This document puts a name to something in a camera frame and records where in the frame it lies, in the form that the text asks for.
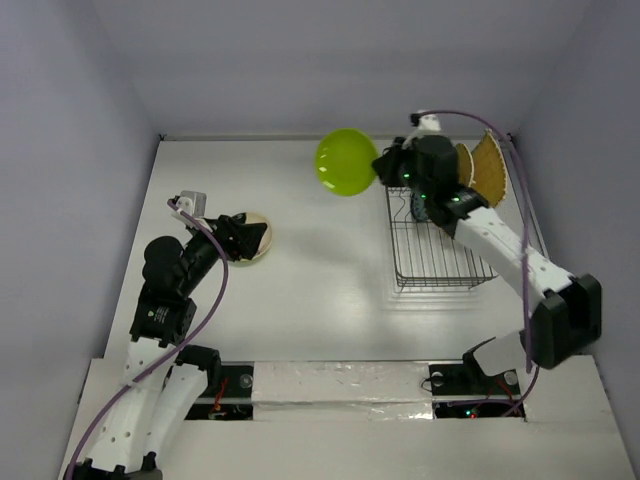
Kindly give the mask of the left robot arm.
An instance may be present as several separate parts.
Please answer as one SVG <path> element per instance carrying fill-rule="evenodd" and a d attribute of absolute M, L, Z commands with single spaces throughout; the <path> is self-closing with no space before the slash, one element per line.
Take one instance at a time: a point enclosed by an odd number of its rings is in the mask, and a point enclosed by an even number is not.
<path fill-rule="evenodd" d="M 269 222 L 255 213 L 186 218 L 187 243 L 172 236 L 144 250 L 144 283 L 129 331 L 119 390 L 74 450 L 67 479 L 160 479 L 161 463 L 200 395 L 225 388 L 217 350 L 192 344 L 192 292 L 220 263 L 251 261 L 271 244 Z"/>

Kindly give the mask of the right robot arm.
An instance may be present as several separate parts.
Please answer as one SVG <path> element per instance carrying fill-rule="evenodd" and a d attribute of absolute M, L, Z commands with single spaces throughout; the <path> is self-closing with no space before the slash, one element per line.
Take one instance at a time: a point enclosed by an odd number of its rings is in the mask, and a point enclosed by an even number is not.
<path fill-rule="evenodd" d="M 474 148 L 443 135 L 398 137 L 372 169 L 383 185 L 409 189 L 433 224 L 479 255 L 520 295 L 523 329 L 465 355 L 460 379 L 468 390 L 482 392 L 512 368 L 551 370 L 601 337 L 600 282 L 555 265 L 499 216 L 507 171 L 491 134 Z"/>

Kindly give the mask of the green plastic plate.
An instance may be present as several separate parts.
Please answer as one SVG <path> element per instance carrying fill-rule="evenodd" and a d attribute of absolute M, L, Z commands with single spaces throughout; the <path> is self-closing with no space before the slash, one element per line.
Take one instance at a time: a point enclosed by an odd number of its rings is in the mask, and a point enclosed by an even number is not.
<path fill-rule="evenodd" d="M 262 257 L 254 258 L 251 260 L 243 259 L 243 260 L 231 262 L 230 266 L 235 269 L 249 268 L 249 267 L 258 265 L 262 260 L 263 260 Z"/>

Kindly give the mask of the beige plate with black pattern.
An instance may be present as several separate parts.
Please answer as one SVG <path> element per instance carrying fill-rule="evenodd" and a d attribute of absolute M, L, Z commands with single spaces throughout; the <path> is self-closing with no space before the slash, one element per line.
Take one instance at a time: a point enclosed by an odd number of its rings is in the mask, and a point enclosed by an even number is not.
<path fill-rule="evenodd" d="M 255 254 L 251 258 L 241 256 L 239 262 L 251 263 L 259 260 L 263 257 L 271 247 L 273 240 L 273 229 L 269 220 L 256 212 L 241 212 L 233 216 L 233 220 L 241 225 L 247 225 L 252 227 L 253 232 L 257 232 L 257 226 L 264 226 L 264 231 L 261 233 L 258 242 L 254 241 L 257 245 Z"/>

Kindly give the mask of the rounded bamboo woven tray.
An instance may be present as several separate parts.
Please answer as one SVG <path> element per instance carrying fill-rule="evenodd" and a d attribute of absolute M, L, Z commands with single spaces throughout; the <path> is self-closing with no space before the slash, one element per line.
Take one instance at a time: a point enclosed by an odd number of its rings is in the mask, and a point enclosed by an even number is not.
<path fill-rule="evenodd" d="M 455 145 L 458 155 L 458 175 L 459 181 L 466 187 L 471 187 L 474 183 L 474 162 L 469 148 L 458 143 Z"/>

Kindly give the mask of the blue floral ceramic plate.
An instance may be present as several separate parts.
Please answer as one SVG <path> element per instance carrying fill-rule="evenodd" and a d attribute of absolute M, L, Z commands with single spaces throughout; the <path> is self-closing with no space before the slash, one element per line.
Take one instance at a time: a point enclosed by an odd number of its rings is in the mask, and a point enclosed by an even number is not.
<path fill-rule="evenodd" d="M 410 212 L 413 220 L 417 223 L 427 223 L 429 221 L 424 199 L 417 193 L 411 194 Z"/>

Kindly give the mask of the square bamboo woven tray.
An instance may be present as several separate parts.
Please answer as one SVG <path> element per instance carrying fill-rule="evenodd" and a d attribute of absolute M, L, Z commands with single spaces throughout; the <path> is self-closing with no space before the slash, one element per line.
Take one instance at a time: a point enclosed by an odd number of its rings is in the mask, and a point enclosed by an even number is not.
<path fill-rule="evenodd" d="M 507 194 L 507 169 L 503 152 L 493 132 L 487 129 L 471 151 L 474 166 L 472 187 L 491 208 L 496 208 Z"/>

